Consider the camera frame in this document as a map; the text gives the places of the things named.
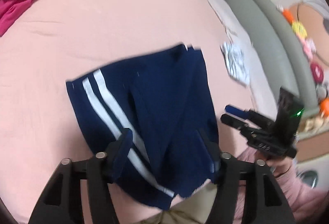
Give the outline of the right hand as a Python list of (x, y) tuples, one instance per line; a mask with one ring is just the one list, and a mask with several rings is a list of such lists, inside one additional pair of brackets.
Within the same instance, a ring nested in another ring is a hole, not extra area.
[(256, 152), (255, 158), (256, 160), (263, 160), (268, 167), (271, 167), (272, 174), (274, 174), (275, 177), (285, 174), (293, 164), (293, 159), (290, 157), (268, 156), (260, 151)]

